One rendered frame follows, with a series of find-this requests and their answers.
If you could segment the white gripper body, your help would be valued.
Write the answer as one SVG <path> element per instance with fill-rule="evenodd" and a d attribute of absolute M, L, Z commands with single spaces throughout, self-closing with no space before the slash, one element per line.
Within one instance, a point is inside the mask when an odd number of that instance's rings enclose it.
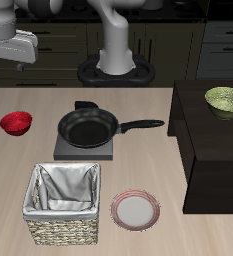
<path fill-rule="evenodd" d="M 14 37 L 0 41 L 0 58 L 33 64 L 38 59 L 36 39 Z"/>

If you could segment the red bowl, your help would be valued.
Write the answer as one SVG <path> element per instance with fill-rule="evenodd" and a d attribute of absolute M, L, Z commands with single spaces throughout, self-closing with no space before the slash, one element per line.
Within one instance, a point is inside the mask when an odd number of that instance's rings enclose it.
<path fill-rule="evenodd" d="M 21 136 L 31 127 L 32 116 L 25 111 L 16 111 L 0 120 L 0 127 L 9 135 Z"/>

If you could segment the white lined wicker basket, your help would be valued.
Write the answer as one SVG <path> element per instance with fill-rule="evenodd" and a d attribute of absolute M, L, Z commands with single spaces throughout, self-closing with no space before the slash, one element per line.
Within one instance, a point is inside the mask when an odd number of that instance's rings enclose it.
<path fill-rule="evenodd" d="M 37 163 L 22 212 L 37 245 L 98 242 L 101 167 L 97 163 Z"/>

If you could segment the green bowl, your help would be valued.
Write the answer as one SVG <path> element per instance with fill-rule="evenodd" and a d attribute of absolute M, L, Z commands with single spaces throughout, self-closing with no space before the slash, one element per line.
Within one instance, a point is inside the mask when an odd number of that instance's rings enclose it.
<path fill-rule="evenodd" d="M 220 120 L 233 119 L 233 88 L 215 87 L 205 93 L 209 110 Z"/>

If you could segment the round black stove knob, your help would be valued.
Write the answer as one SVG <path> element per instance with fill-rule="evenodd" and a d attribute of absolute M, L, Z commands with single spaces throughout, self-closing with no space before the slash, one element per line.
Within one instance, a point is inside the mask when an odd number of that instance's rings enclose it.
<path fill-rule="evenodd" d="M 75 110 L 82 108 L 99 108 L 97 104 L 91 101 L 75 101 Z"/>

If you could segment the black frying pan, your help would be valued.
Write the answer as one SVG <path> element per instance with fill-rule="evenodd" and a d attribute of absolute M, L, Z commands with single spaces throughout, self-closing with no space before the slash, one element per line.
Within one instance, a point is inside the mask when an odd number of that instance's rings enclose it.
<path fill-rule="evenodd" d="M 137 120 L 119 123 L 110 112 L 99 108 L 80 108 L 66 114 L 58 124 L 58 134 L 78 148 L 96 148 L 109 142 L 116 134 L 130 129 L 155 128 L 162 120 Z"/>

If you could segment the dark grey stove plate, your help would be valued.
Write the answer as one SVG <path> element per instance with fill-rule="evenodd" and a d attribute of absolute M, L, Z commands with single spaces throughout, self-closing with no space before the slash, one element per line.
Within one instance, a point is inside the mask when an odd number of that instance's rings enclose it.
<path fill-rule="evenodd" d="M 67 143 L 60 135 L 57 135 L 53 153 L 55 160 L 104 160 L 113 159 L 113 140 L 96 148 L 77 148 Z"/>

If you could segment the dark kitchen cupboards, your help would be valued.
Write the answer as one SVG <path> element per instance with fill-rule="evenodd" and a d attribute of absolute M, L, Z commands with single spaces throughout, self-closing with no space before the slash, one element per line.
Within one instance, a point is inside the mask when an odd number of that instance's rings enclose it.
<path fill-rule="evenodd" d="M 170 87 L 196 76 L 206 19 L 195 0 L 146 0 L 133 9 L 116 8 L 129 25 L 128 48 L 155 69 L 148 87 Z M 87 0 L 64 0 L 52 18 L 39 18 L 15 7 L 16 28 L 38 39 L 38 59 L 17 71 L 18 61 L 0 58 L 0 87 L 84 87 L 79 66 L 104 47 L 102 20 Z"/>

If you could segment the white plate with red rings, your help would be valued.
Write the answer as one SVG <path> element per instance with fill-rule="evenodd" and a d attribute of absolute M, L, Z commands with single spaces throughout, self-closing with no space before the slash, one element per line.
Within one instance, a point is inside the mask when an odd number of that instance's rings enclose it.
<path fill-rule="evenodd" d="M 131 232 L 142 232 L 153 227 L 160 213 L 157 199 L 144 190 L 124 191 L 115 196 L 110 205 L 113 222 Z"/>

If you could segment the grey drawer unit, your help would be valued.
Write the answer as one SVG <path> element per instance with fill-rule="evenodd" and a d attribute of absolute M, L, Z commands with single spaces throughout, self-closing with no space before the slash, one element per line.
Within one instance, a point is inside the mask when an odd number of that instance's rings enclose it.
<path fill-rule="evenodd" d="M 206 23 L 196 78 L 233 80 L 233 21 Z"/>

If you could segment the dark wooden cabinet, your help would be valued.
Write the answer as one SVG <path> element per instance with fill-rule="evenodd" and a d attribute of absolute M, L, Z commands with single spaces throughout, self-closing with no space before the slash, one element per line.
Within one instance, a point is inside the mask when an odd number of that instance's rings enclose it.
<path fill-rule="evenodd" d="M 233 80 L 174 82 L 167 134 L 177 138 L 187 181 L 185 214 L 233 214 L 233 120 L 209 110 L 205 93 Z"/>

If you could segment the flat black base plate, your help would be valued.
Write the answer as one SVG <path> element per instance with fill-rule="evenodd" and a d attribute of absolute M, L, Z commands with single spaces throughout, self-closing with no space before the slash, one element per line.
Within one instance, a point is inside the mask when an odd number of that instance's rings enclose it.
<path fill-rule="evenodd" d="M 91 54 L 77 72 L 78 79 L 87 88 L 145 88 L 155 78 L 154 67 L 141 54 L 134 54 L 134 69 L 123 75 L 106 74 L 97 68 L 98 54 Z"/>

